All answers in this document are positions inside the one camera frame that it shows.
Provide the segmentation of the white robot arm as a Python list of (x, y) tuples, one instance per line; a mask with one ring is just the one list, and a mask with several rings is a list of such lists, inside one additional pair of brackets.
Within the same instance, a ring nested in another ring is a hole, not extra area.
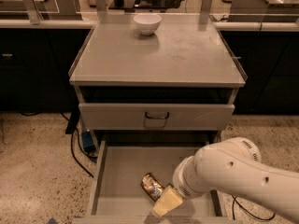
[(163, 191), (152, 213), (162, 217), (184, 200), (213, 189), (299, 223), (299, 174), (261, 163), (259, 149), (242, 137), (206, 145), (184, 159), (173, 174), (173, 186)]

